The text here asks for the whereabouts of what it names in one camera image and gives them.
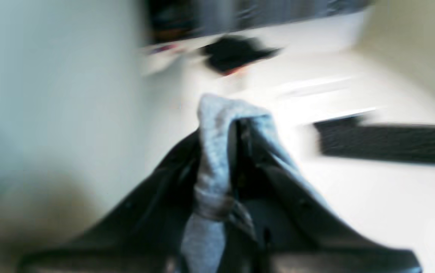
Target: black fabric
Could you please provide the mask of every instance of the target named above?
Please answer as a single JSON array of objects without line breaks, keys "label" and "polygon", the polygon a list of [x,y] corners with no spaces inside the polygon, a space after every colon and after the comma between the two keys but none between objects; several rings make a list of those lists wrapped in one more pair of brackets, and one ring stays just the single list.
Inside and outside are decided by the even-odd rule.
[{"label": "black fabric", "polygon": [[203,47],[202,53],[209,55],[207,64],[212,69],[227,74],[245,64],[273,57],[278,52],[278,49],[262,49],[261,47],[256,39],[227,35]]}]

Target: white floor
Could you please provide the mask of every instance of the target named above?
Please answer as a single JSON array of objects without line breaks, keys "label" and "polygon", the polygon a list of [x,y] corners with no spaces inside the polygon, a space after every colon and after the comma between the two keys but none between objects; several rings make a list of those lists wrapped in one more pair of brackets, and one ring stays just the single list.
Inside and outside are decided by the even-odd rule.
[{"label": "white floor", "polygon": [[[413,249],[425,272],[435,273],[435,166],[329,158],[317,150],[310,124],[322,119],[368,111],[368,122],[435,124],[435,99],[426,90],[349,49],[357,31],[354,20],[362,19],[355,16],[248,32],[273,46],[277,39],[271,37],[282,35],[280,42],[288,45],[277,57],[249,66],[242,78],[221,77],[203,65],[194,49],[211,38],[181,43],[187,50],[186,84],[175,103],[182,130],[197,128],[195,113],[204,92],[269,109],[301,172],[339,216],[376,242]],[[174,143],[169,138],[165,145]]]}]

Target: gray fabric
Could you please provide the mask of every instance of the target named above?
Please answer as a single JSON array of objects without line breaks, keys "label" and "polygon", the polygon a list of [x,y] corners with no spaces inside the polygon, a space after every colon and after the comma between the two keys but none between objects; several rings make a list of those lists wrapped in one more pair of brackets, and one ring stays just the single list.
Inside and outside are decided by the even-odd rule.
[{"label": "gray fabric", "polygon": [[268,111],[243,100],[205,94],[200,100],[198,116],[202,157],[194,187],[195,211],[186,225],[182,245],[192,273],[216,272],[225,247],[223,221],[232,221],[245,231],[252,229],[246,209],[231,196],[227,142],[230,125],[236,119],[251,118],[252,129],[265,148],[299,181],[299,186],[328,209],[325,200],[299,175],[292,158],[280,144]]}]

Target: white wall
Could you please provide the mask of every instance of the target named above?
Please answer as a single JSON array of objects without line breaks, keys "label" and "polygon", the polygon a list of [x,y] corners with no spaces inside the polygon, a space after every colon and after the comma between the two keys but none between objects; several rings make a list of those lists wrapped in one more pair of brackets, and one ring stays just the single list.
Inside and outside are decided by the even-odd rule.
[{"label": "white wall", "polygon": [[360,48],[435,95],[435,1],[376,2]]},{"label": "white wall", "polygon": [[0,0],[2,240],[86,228],[146,176],[133,2]]}]

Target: black object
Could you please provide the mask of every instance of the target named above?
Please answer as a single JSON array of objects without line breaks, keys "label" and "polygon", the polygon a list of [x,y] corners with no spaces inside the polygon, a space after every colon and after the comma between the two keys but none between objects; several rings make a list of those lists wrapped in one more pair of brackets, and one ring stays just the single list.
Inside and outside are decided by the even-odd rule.
[{"label": "black object", "polygon": [[[322,207],[273,159],[247,119],[232,126],[234,194],[249,210],[257,237],[226,223],[218,273],[421,272],[411,251],[375,244]],[[193,133],[101,223],[67,245],[27,256],[18,273],[187,272],[180,245],[199,159]]]},{"label": "black object", "polygon": [[435,164],[435,126],[360,125],[361,116],[315,122],[325,155]]},{"label": "black object", "polygon": [[209,55],[207,64],[219,73],[228,74],[233,69],[251,62],[270,58],[278,49],[263,49],[257,39],[226,35],[202,48]]}]

